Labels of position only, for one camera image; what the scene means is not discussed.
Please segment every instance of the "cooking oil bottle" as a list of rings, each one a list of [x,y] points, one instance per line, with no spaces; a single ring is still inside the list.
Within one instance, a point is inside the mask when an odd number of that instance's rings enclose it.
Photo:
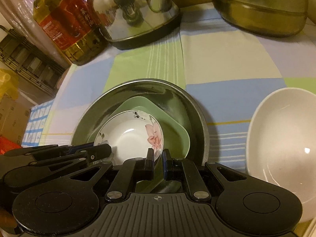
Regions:
[[[107,44],[86,0],[34,0],[33,18],[74,64],[88,63]]]

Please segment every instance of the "stainless steel bowl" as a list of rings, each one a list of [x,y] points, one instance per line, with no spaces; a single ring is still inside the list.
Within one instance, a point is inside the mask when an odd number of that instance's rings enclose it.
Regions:
[[[117,107],[134,96],[148,98],[187,130],[191,143],[188,159],[197,165],[207,161],[209,133],[200,107],[186,91],[159,79],[132,80],[115,86],[101,95],[80,119],[71,144],[79,145],[94,141],[100,128]]]

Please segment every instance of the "kettle base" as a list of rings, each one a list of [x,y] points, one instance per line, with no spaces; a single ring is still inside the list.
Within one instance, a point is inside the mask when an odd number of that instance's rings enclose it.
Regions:
[[[180,26],[180,22],[181,14],[179,13],[174,19],[149,33],[122,41],[109,41],[109,43],[119,50],[129,50],[142,47],[170,34],[174,29]]]

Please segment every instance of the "white bowl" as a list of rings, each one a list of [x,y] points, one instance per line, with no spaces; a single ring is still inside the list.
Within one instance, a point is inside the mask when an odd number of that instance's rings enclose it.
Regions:
[[[316,216],[316,95],[283,88],[256,109],[246,143],[251,176],[281,186],[300,199],[300,222]]]
[[[163,133],[150,114],[133,110],[121,112],[109,119],[97,134],[94,146],[108,143],[112,148],[113,165],[121,165],[130,158],[146,158],[148,148],[154,149],[157,161],[163,150]]]

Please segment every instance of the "ribbed grip surface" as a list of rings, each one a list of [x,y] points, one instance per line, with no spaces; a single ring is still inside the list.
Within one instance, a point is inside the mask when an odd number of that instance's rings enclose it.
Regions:
[[[245,235],[224,225],[209,205],[192,202],[184,193],[132,193],[124,202],[108,204],[92,224],[68,236],[244,237]],[[284,236],[295,237],[293,233]]]

